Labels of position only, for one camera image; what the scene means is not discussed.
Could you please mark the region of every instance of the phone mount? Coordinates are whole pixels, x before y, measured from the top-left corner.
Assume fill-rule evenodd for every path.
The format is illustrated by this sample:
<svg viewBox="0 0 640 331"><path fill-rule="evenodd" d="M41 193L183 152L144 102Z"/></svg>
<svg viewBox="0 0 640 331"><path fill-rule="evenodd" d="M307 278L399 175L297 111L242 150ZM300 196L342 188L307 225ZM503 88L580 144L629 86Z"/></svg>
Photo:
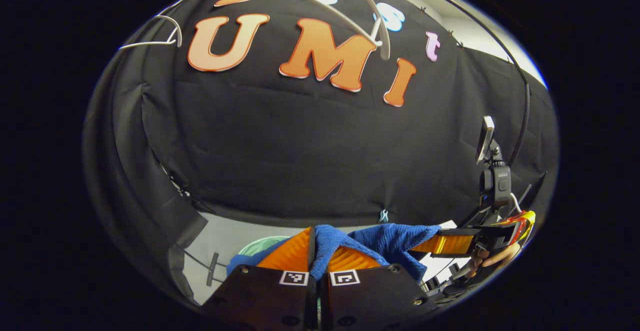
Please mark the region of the phone mount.
<svg viewBox="0 0 640 331"><path fill-rule="evenodd" d="M494 130L496 126L491 116L483 117L476 153L476 165L484 162L486 168L480 174L480 201L461 227L469 226L478 215L482 215L478 225L495 224L499 221L499 211L510 203L512 170L503 159L500 145L494 140Z"/></svg>

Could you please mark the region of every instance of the blue towel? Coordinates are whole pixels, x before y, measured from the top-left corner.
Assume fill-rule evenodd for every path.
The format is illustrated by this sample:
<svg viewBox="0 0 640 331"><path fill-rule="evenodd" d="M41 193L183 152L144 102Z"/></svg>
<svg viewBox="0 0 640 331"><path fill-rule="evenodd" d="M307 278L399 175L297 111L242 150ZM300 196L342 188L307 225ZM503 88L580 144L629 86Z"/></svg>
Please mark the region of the blue towel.
<svg viewBox="0 0 640 331"><path fill-rule="evenodd" d="M328 224L315 227L315 261L309 274L320 280L327 270L331 256L340 246L348 247L370 256L381 266L400 264L416 281L422 280L427 267L409 254L409 250L434 237L441 227L409 226L407 224L385 223L378 226L353 231L348 235ZM238 265L258 265L270 253L278 249L289 239L281 240L271 247L253 256L236 255L226 267L226 276Z"/></svg>

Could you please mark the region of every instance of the human hand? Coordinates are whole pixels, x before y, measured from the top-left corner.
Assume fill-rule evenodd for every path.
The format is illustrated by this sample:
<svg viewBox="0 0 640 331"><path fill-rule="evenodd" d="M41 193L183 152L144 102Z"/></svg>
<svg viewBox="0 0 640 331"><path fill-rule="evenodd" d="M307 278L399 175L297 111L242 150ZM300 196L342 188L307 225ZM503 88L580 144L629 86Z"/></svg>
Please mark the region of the human hand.
<svg viewBox="0 0 640 331"><path fill-rule="evenodd" d="M481 266L490 267L494 263L500 262L498 268L505 267L505 265L507 265L509 262L511 262L511 260L514 259L514 257L519 253L520 249L521 245L518 242L515 242L514 244L507 246L505 249L503 249L503 251L501 251L497 255L492 256L491 258L488 258L489 251L487 251L486 249L474 251L473 255L471 256L471 260L469 260L469 266L471 267L471 270L467 272L464 277L470 279L473 276L476 276L478 267Z"/></svg>

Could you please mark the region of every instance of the blue cloth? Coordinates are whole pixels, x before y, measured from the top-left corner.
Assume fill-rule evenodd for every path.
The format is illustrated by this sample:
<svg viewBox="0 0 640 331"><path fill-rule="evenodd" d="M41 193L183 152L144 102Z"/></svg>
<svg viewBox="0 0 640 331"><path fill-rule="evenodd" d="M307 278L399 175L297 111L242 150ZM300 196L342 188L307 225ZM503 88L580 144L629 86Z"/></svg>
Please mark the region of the blue cloth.
<svg viewBox="0 0 640 331"><path fill-rule="evenodd" d="M314 279L320 280L338 247L344 246L370 256L380 266L400 264L411 277L420 281L427 267L411 256L409 250L434 237L440 229L439 225L409 226L385 223L353 231L347 235L333 226L320 224L315 227L315 261L309 274ZM238 265L258 265L288 240L281 240L253 256L234 256L226 267L226 276L228 277Z"/></svg>
<svg viewBox="0 0 640 331"><path fill-rule="evenodd" d="M400 264L416 281L425 276L427 266L409 254L409 251L434 237L442 227L409 226L408 224L384 223L353 231L349 237L382 255L391 264Z"/></svg>

